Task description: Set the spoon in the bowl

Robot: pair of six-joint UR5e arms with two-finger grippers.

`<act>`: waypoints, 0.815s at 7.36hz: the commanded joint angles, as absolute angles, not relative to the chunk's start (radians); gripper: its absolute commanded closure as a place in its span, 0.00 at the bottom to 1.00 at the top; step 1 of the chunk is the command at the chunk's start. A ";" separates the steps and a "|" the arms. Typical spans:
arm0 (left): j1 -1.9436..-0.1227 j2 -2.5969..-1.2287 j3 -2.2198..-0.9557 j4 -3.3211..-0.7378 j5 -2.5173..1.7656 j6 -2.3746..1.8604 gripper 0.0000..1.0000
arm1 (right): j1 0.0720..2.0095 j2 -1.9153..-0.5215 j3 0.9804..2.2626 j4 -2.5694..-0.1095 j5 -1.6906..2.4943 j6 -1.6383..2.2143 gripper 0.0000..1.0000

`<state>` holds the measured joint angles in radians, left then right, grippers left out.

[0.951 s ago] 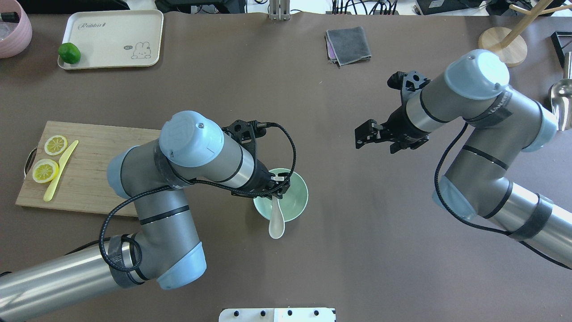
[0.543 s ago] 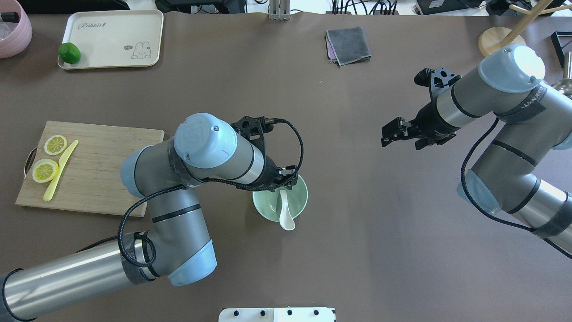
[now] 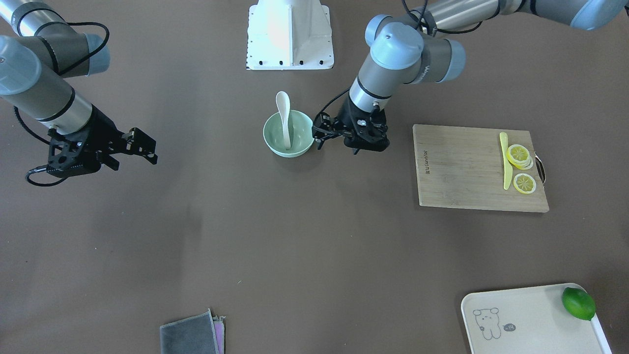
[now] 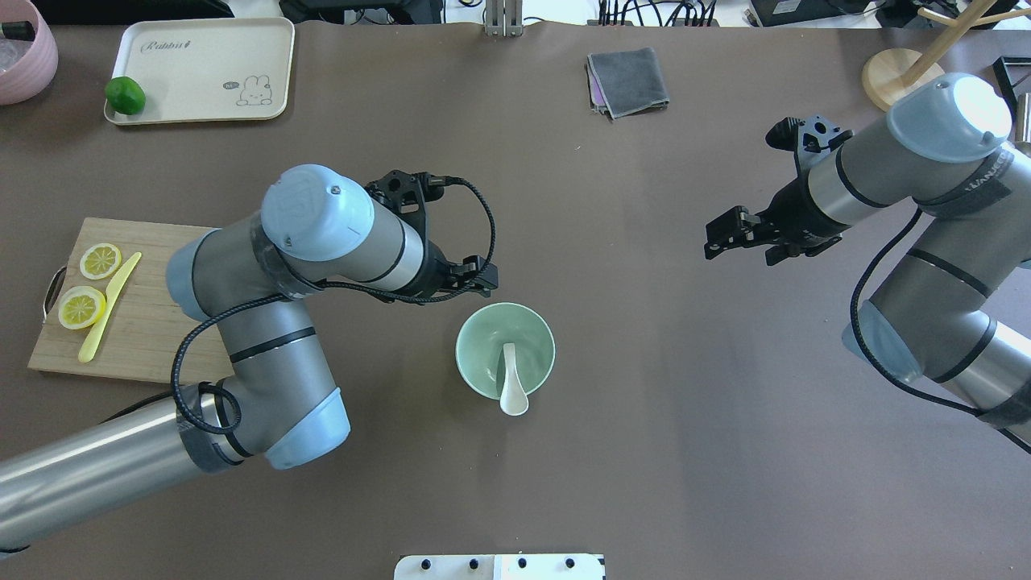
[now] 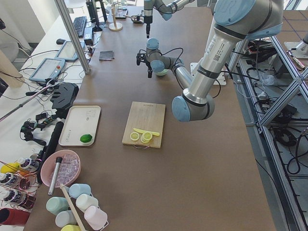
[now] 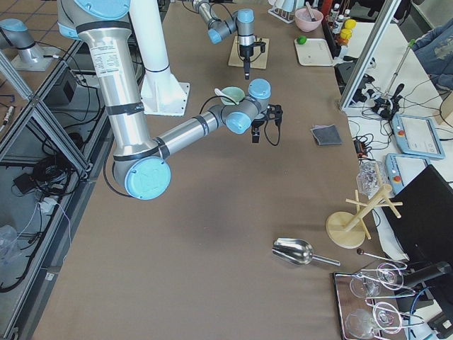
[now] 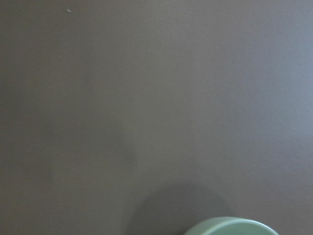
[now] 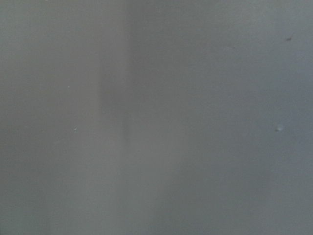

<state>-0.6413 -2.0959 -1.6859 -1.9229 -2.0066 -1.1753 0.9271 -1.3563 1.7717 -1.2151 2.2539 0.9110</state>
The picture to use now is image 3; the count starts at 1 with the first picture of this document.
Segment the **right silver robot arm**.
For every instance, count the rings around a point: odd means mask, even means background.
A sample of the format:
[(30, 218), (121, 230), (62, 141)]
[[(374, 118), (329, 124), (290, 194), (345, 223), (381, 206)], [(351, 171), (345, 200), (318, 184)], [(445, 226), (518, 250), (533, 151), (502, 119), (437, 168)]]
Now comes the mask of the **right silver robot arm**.
[[(3, 0), (1, 18), (17, 37), (0, 39), (0, 94), (17, 118), (25, 113), (48, 129), (40, 141), (47, 162), (30, 170), (61, 183), (108, 166), (119, 169), (115, 154), (139, 155), (156, 164), (156, 142), (137, 127), (124, 133), (101, 110), (67, 83), (67, 78), (106, 71), (104, 37), (79, 33), (42, 0)], [(259, 0), (249, 9), (246, 68), (318, 70), (334, 64), (330, 10), (318, 0)]]

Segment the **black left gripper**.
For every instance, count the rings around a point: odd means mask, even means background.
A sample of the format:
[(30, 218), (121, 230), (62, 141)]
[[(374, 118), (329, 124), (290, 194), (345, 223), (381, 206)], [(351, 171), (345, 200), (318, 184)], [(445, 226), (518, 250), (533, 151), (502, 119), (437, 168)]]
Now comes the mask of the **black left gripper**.
[(321, 150), (325, 141), (341, 137), (344, 145), (353, 150), (382, 152), (389, 147), (386, 112), (378, 101), (364, 111), (350, 98), (346, 98), (337, 118), (329, 114), (317, 114), (313, 121), (313, 138), (316, 149)]

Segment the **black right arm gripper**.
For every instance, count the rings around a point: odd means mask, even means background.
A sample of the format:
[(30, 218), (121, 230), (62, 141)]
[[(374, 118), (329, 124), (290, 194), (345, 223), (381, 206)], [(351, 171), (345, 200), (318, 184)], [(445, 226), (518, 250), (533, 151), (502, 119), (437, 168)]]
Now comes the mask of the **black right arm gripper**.
[(138, 155), (157, 164), (156, 141), (139, 128), (127, 134), (95, 106), (87, 123), (80, 130), (61, 135), (50, 128), (47, 173), (58, 178), (74, 177), (100, 170), (102, 164), (117, 170), (119, 162), (112, 154)]

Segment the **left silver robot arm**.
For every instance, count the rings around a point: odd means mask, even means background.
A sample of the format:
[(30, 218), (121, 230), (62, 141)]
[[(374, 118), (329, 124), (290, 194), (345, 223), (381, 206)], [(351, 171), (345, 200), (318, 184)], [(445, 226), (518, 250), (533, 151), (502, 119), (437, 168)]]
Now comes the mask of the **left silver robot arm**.
[(515, 13), (595, 30), (628, 8), (626, 0), (439, 0), (405, 9), (406, 14), (373, 17), (365, 31), (369, 54), (335, 118), (321, 110), (312, 126), (317, 148), (337, 137), (355, 154), (389, 146), (385, 108), (400, 85), (442, 83), (462, 73), (463, 46), (447, 34), (472, 32), (499, 15)]

